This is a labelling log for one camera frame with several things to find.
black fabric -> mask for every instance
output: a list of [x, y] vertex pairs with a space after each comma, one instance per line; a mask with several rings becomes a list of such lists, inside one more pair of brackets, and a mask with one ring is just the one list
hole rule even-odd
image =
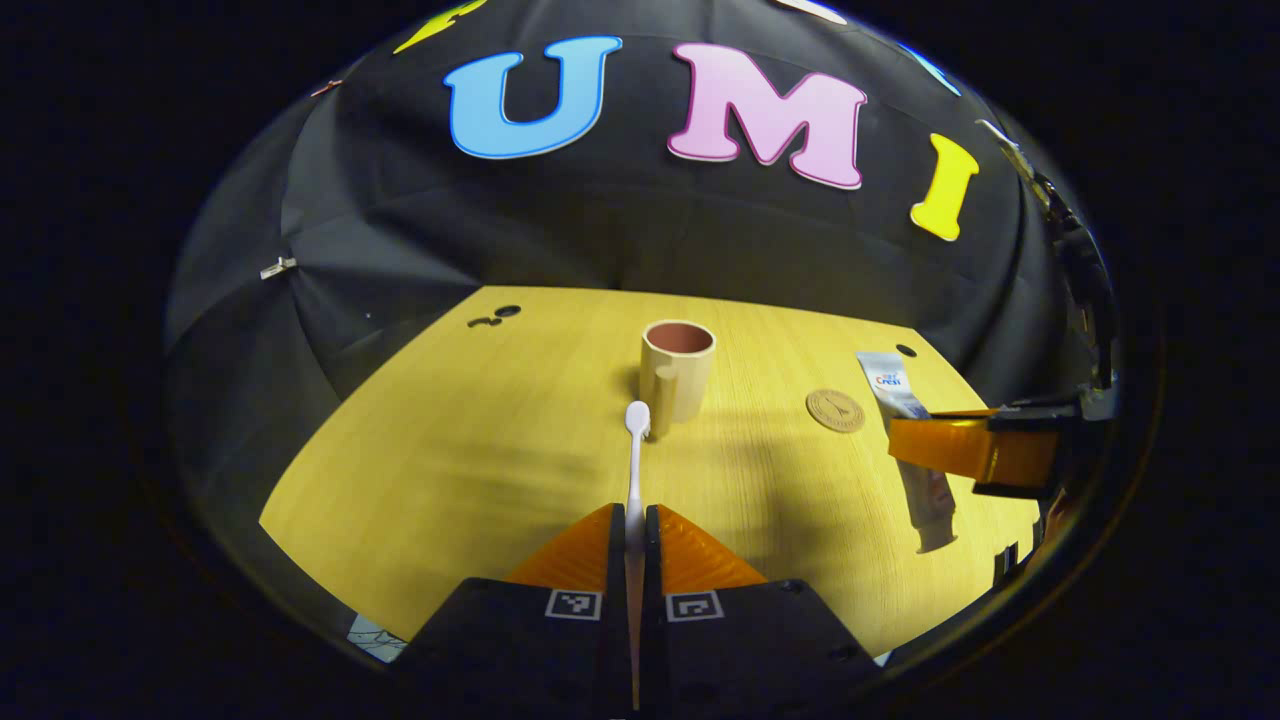
[[[908, 325], [988, 405], [1061, 383], [1064, 287], [1030, 196], [974, 120], [1010, 128], [1055, 179], [1056, 168], [1010, 118], [952, 78], [956, 97], [891, 38], [773, 3], [538, 0], [486, 3], [393, 55], [419, 27], [255, 140], [174, 278], [169, 387], [192, 491], [233, 555], [301, 614], [332, 628], [340, 615], [257, 525], [270, 488], [338, 402], [483, 284], [694, 295]], [[453, 145], [448, 72], [522, 53], [506, 113], [534, 120], [558, 99], [545, 46], [585, 35], [623, 40], [585, 136], [502, 161]], [[672, 50], [686, 41], [746, 51], [780, 94], [810, 72], [867, 92], [863, 187], [760, 165], [736, 118], [736, 160], [671, 154], [690, 99], [690, 67]], [[909, 219], [933, 174], [934, 132], [980, 167], [956, 242]], [[1074, 200], [1065, 181], [1060, 190]], [[278, 256], [297, 268], [261, 281]]]
[[248, 286], [206, 313], [174, 347], [166, 386], [175, 457], [207, 530], [273, 600], [344, 637], [355, 612], [257, 521], [297, 451], [338, 406], [287, 284]]

toothbrush handle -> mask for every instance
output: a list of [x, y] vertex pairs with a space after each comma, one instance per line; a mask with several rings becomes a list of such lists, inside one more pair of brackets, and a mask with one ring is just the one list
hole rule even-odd
[[640, 500], [640, 443], [637, 434], [631, 441], [631, 487], [627, 491], [626, 516], [626, 580], [627, 625], [631, 639], [631, 692], [632, 701], [640, 692], [640, 605], [644, 598], [644, 502]]

blue letter u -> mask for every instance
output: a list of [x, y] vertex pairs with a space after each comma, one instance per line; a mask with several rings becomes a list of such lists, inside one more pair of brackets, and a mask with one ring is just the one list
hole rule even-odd
[[548, 45], [547, 56], [561, 61], [559, 104], [550, 115], [531, 123], [513, 123], [503, 111], [507, 70], [525, 59], [520, 53], [467, 63], [444, 76], [444, 85], [453, 88], [449, 128], [454, 145], [467, 155], [508, 160], [550, 152], [582, 137], [600, 117], [604, 56], [618, 47], [622, 38], [613, 36]]

yellow letter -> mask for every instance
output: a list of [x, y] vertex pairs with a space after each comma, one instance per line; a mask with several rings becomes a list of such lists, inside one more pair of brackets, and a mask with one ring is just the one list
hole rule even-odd
[[938, 164], [933, 169], [933, 183], [924, 202], [911, 206], [911, 222], [946, 241], [960, 237], [960, 206], [969, 188], [969, 177], [978, 174], [978, 161], [964, 147], [929, 133], [929, 142], [938, 151]]
[[484, 4], [485, 4], [485, 0], [472, 0], [471, 3], [467, 3], [466, 5], [458, 5], [457, 8], [454, 8], [452, 10], [445, 10], [445, 12], [440, 13], [439, 15], [435, 15], [434, 18], [426, 20], [426, 24], [422, 26], [422, 29], [415, 32], [413, 37], [408, 38], [408, 41], [406, 41], [404, 45], [401, 45], [399, 47], [397, 47], [396, 53], [392, 53], [392, 55], [398, 54], [401, 50], [403, 50], [406, 47], [410, 47], [412, 45], [417, 45], [419, 42], [426, 40], [428, 37], [431, 37], [433, 35], [440, 32], [442, 29], [447, 29], [449, 26], [453, 24], [453, 18], [456, 18], [458, 15], [465, 15], [465, 14], [470, 13], [471, 10], [475, 10], [476, 8], [479, 8], [480, 5], [484, 5]]

toothpaste tube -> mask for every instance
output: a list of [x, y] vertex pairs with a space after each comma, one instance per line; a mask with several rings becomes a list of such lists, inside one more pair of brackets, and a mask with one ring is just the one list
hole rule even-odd
[[[902, 356], [896, 352], [859, 352], [858, 361], [863, 365], [867, 382], [872, 386], [884, 432], [892, 418], [924, 419], [929, 416], [924, 405], [911, 395], [906, 380], [906, 366]], [[920, 468], [897, 460], [899, 474], [902, 475], [902, 489], [906, 491], [906, 509], [911, 515], [911, 527], [920, 533], [920, 550], [929, 552], [956, 539], [951, 533], [951, 519], [956, 511], [955, 497], [947, 484], [945, 473]]]

